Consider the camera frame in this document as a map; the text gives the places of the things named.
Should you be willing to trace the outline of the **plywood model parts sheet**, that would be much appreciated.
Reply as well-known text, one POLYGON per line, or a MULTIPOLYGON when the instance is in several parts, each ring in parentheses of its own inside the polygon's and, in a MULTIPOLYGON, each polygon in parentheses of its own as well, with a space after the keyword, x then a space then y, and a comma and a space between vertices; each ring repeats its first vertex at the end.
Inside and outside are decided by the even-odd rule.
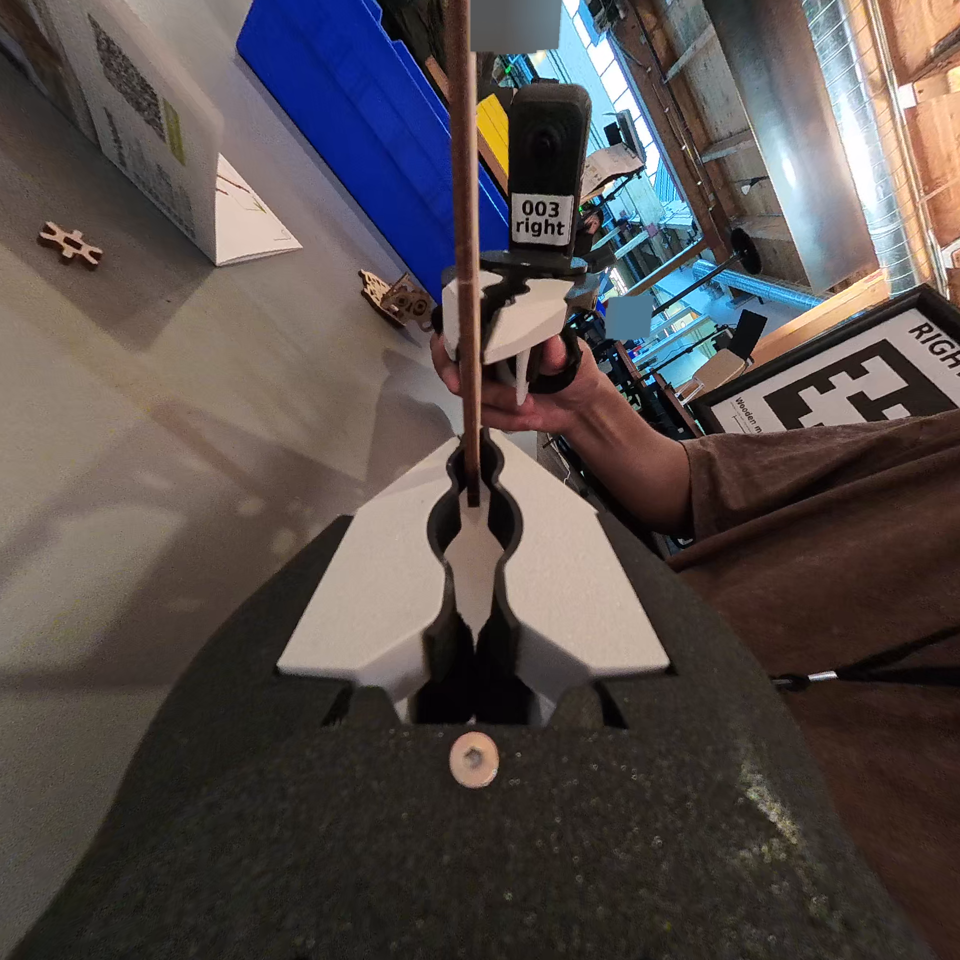
POLYGON ((471 2, 448 3, 444 32, 460 334, 458 350, 463 407, 463 467, 467 504, 477 508, 481 499, 482 366, 476 57, 471 40, 471 2))

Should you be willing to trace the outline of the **white printed product box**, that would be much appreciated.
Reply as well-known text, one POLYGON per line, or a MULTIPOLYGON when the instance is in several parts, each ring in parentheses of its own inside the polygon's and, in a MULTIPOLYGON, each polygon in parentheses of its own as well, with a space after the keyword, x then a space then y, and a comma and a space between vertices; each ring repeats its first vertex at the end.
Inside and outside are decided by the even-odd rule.
POLYGON ((217 261, 221 114, 128 2, 33 2, 103 154, 217 261))

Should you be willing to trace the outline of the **small wooden cross part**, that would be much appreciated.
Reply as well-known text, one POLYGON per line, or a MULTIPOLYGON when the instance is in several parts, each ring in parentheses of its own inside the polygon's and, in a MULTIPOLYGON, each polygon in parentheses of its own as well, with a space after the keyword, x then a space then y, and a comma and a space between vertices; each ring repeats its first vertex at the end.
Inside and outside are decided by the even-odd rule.
POLYGON ((62 262, 76 261, 89 270, 96 270, 104 255, 102 248, 90 244, 80 230, 67 230, 51 221, 42 224, 37 243, 57 250, 62 262))

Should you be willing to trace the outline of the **black framed marker sign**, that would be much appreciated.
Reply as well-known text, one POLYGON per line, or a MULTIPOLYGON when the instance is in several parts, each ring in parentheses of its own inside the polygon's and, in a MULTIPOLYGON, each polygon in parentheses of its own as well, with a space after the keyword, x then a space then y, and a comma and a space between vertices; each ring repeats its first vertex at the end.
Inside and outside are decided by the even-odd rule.
POLYGON ((691 400, 706 434, 885 423, 959 406, 958 306, 928 285, 691 400))

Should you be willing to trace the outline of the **person's right hand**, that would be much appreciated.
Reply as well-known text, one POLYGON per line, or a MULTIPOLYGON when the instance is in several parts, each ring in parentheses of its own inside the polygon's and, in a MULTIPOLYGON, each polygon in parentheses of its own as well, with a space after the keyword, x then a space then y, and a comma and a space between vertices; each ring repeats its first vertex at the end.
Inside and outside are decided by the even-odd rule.
MULTIPOLYGON (((456 397, 461 397, 459 367, 450 358, 442 334, 430 337, 430 351, 435 370, 444 386, 456 397)), ((510 432, 537 431, 572 437, 581 426, 584 415, 590 413, 605 390, 609 380, 596 366, 594 356, 577 339, 582 360, 571 384, 555 393, 529 393, 522 404, 517 403, 516 389, 485 379, 481 389, 481 423, 488 428, 510 432)), ((542 374, 559 374, 569 360, 568 347, 561 336, 554 336, 541 345, 539 370, 542 374)))

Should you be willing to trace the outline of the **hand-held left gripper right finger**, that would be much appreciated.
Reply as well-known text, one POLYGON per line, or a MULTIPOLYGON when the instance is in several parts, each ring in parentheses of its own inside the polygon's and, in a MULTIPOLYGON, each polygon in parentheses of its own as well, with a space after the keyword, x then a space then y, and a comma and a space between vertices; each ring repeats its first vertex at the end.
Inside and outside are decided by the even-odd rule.
POLYGON ((487 526, 502 555, 480 630, 481 722, 541 722, 595 682, 670 659, 601 514, 503 434, 481 439, 487 526))

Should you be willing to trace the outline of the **small wooden gear model assembly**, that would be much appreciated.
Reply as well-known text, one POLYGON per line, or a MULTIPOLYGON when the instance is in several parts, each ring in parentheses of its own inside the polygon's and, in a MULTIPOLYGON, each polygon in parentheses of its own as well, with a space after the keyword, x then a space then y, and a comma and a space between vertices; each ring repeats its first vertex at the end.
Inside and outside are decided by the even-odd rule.
POLYGON ((358 270, 361 295, 386 321, 398 328, 415 324, 421 331, 433 330, 436 303, 409 271, 389 283, 369 270, 358 270))

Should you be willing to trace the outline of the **blue plastic bin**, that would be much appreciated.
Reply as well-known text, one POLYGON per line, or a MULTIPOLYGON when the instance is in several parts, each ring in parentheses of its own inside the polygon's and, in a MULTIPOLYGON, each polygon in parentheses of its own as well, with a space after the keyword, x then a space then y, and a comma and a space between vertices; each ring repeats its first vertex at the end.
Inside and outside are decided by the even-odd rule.
POLYGON ((237 51, 434 297, 454 264, 449 111, 367 1, 254 1, 237 51))

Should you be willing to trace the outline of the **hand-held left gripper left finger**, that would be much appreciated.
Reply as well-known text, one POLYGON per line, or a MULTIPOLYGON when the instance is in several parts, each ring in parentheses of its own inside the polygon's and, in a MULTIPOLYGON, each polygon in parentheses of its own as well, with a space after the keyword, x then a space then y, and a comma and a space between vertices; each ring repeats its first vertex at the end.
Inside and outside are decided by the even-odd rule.
POLYGON ((450 438, 357 510, 277 662, 409 700, 415 722, 474 717, 474 639, 446 553, 461 532, 450 438))

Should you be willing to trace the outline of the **silver ventilation duct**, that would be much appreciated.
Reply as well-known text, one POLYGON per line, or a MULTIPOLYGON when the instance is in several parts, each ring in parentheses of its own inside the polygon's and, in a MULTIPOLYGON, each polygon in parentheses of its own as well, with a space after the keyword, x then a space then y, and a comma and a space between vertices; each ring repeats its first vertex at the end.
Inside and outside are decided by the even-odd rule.
POLYGON ((869 20, 856 2, 712 1, 714 28, 811 287, 934 282, 869 20))

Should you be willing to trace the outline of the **thin silver duct pipe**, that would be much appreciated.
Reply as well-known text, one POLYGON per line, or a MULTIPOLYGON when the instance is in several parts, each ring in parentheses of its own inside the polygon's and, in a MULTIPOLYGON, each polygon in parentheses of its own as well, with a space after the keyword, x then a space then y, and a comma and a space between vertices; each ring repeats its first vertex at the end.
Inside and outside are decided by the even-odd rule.
POLYGON ((813 294, 810 290, 799 286, 775 281, 762 274, 750 274, 726 268, 722 270, 705 259, 694 261, 691 272, 698 282, 703 280, 708 283, 715 282, 763 301, 773 301, 800 311, 813 309, 826 301, 824 296, 813 294))

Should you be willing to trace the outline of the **yellow plastic bin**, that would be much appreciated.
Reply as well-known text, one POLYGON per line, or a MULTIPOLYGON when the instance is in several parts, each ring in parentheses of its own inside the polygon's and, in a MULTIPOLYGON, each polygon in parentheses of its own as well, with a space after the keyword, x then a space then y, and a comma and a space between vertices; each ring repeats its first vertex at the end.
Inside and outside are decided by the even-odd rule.
POLYGON ((503 195, 509 192, 509 121, 495 94, 476 106, 479 156, 503 195))

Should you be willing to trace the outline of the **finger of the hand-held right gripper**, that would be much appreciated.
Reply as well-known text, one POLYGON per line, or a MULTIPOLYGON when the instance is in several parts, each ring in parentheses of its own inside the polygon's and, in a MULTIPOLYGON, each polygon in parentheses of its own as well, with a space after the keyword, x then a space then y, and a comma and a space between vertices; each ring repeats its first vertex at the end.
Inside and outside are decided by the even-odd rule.
MULTIPOLYGON (((480 281, 482 282, 479 300, 481 363, 497 364, 501 362, 501 358, 495 359, 488 348, 493 343, 498 324, 496 318, 501 309, 500 306, 496 306, 494 296, 494 289, 501 284, 501 277, 480 277, 480 281)), ((443 338, 444 349, 450 360, 458 363, 461 332, 458 282, 455 278, 446 283, 442 289, 439 311, 439 335, 443 338)))
POLYGON ((523 292, 494 310, 484 334, 482 365, 507 361, 558 335, 567 317, 568 293, 567 281, 526 281, 523 292))

